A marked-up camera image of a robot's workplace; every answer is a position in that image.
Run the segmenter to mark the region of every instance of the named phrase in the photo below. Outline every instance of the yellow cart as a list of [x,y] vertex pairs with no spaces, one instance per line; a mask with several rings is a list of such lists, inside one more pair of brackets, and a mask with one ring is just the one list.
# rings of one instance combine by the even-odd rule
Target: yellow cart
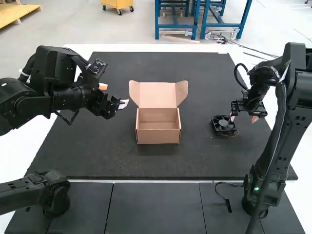
[[106,6],[113,7],[117,9],[117,13],[119,16],[122,16],[122,8],[129,7],[131,12],[134,12],[133,0],[101,0],[103,4],[103,10],[106,11]]

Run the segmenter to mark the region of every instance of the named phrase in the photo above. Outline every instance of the cart wheel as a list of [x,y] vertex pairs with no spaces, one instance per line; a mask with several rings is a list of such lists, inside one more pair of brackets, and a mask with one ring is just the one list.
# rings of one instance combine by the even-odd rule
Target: cart wheel
[[236,38],[235,33],[230,33],[230,35],[231,35],[231,39],[232,39],[232,40],[235,40],[235,38]]
[[212,34],[212,32],[206,33],[206,34],[205,34],[205,39],[206,39],[206,40],[209,40],[209,39],[211,38],[211,34]]

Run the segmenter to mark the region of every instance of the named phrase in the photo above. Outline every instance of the orange tag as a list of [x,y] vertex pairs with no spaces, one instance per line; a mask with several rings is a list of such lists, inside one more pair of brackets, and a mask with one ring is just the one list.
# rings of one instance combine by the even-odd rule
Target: orange tag
[[259,116],[253,116],[252,117],[252,123],[257,122],[259,119],[260,119]]
[[103,84],[103,83],[99,83],[99,89],[100,90],[107,90],[108,85],[107,84]]

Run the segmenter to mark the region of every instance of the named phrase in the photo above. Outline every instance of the gray floor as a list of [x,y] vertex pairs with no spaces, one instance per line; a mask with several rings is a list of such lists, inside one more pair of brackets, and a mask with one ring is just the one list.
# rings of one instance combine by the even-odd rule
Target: gray floor
[[[237,42],[277,55],[282,54],[288,41],[312,47],[312,2],[308,6],[303,0],[279,1],[254,0],[243,37]],[[22,0],[24,4],[41,4],[43,11],[25,16],[21,25],[0,30],[1,77],[17,77],[41,44],[172,43],[164,38],[154,40],[154,0],[134,2],[133,13],[125,9],[123,16],[118,16],[115,9],[103,12],[99,0]],[[245,3],[246,0],[229,0],[224,21],[239,22]],[[168,14],[159,20],[170,22],[172,17]]]

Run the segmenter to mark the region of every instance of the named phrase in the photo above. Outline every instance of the wooden pallet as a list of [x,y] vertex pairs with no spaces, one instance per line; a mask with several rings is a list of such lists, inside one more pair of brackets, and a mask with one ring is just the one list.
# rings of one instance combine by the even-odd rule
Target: wooden pallet
[[41,11],[41,6],[0,4],[0,28],[11,23],[20,24],[20,18],[35,10]]

